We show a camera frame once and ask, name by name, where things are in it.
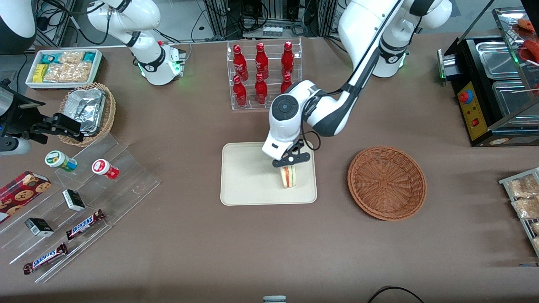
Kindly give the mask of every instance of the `aluminum foil container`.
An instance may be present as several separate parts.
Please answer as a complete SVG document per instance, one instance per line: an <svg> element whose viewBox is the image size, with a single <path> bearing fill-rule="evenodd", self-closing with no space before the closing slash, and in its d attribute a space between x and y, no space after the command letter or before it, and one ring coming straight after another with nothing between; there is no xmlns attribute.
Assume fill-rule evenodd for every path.
<svg viewBox="0 0 539 303"><path fill-rule="evenodd" d="M80 123L84 136L99 133L107 94L98 88L76 90L67 96L63 114Z"/></svg>

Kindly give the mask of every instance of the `snickers bar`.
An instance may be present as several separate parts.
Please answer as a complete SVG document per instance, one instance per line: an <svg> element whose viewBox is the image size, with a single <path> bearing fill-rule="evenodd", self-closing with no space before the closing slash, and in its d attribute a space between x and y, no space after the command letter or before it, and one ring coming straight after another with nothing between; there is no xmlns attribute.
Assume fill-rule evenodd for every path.
<svg viewBox="0 0 539 303"><path fill-rule="evenodd" d="M86 220L79 223L77 226L73 227L70 231L66 231L67 234L67 240L71 240L75 238L76 236L83 233L85 230L89 229L90 226L94 225L97 221L103 219L105 215L99 209L94 214L92 214L90 217L88 217Z"/></svg>
<svg viewBox="0 0 539 303"><path fill-rule="evenodd" d="M34 262L26 263L23 268L24 274L30 274L34 272L40 266L52 261L52 259L56 258L57 256L61 256L62 254L68 254L67 246L65 243L60 244L59 247L42 256L41 258L35 260Z"/></svg>

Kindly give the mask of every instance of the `cookie box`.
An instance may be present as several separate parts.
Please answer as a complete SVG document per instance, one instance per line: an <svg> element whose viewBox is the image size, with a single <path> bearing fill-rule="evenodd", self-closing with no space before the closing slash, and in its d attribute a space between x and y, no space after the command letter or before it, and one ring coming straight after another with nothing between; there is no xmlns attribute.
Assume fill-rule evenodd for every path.
<svg viewBox="0 0 539 303"><path fill-rule="evenodd" d="M8 185L0 188L0 223L13 216L51 186L51 182L46 177L25 171Z"/></svg>

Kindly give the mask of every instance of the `basket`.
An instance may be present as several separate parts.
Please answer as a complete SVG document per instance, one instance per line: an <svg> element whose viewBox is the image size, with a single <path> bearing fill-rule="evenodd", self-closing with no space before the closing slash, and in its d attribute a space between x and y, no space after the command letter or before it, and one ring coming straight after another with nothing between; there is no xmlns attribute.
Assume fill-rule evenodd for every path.
<svg viewBox="0 0 539 303"><path fill-rule="evenodd" d="M106 136L110 132L110 129L112 128L112 124L114 123L114 115L116 114L116 101L114 100L114 96L112 95L110 90L101 83L88 84L85 86L78 87L76 90L90 89L90 88L99 88L107 94L107 99L105 100L105 108L103 109L103 117L101 119L101 129L99 130L99 133L93 137L84 137L84 140L82 142L79 142L68 136L59 136L60 140L65 144L86 147L90 143L97 140L98 138L102 136ZM61 113L64 111L64 106L66 105L67 96L65 96L64 101L60 105Z"/></svg>
<svg viewBox="0 0 539 303"><path fill-rule="evenodd" d="M348 168L348 188L371 216L404 220L423 206L426 181L421 168L404 152L375 146L358 153Z"/></svg>

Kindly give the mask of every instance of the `emergency stop button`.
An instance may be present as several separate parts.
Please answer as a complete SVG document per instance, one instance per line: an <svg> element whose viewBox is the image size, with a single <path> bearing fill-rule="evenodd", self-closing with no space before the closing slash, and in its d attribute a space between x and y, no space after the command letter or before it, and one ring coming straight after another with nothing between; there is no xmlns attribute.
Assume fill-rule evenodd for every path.
<svg viewBox="0 0 539 303"><path fill-rule="evenodd" d="M473 100L473 92L470 89L459 94L459 101L464 104L470 104Z"/></svg>

